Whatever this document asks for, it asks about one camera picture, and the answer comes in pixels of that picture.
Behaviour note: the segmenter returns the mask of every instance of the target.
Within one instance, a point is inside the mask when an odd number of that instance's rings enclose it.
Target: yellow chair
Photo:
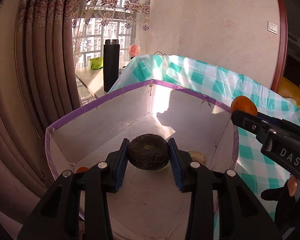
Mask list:
[[[293,98],[300,105],[300,88],[285,77],[280,81],[277,94],[284,98]]]

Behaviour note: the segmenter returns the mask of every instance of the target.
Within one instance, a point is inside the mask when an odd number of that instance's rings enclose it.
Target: wooden door frame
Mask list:
[[[284,67],[287,60],[287,43],[288,43],[288,22],[286,7],[283,0],[278,0],[280,14],[280,43],[277,66],[274,72],[274,77],[271,85],[271,90],[278,90],[281,78],[283,76]]]

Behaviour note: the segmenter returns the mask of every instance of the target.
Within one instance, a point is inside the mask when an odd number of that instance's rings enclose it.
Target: round tea cake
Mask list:
[[[143,170],[159,170],[169,161],[168,143],[156,134],[144,134],[134,138],[127,152],[130,163]]]

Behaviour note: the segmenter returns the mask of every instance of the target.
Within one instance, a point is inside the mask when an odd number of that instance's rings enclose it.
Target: orange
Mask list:
[[[238,96],[232,101],[230,113],[232,114],[235,110],[241,110],[255,116],[258,115],[258,109],[256,105],[245,96]]]
[[[290,178],[288,179],[287,186],[288,186],[288,190],[289,190],[289,196],[293,197],[294,194],[296,193],[297,187],[298,187],[297,178],[295,176],[291,175]]]
[[[89,168],[87,168],[87,167],[80,167],[79,169],[77,169],[76,173],[85,172],[88,170],[89,170]]]

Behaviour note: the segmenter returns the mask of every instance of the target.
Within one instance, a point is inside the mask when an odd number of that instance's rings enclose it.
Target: white wall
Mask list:
[[[147,53],[219,65],[272,84],[280,41],[278,0],[151,0]],[[278,25],[278,35],[267,30]]]

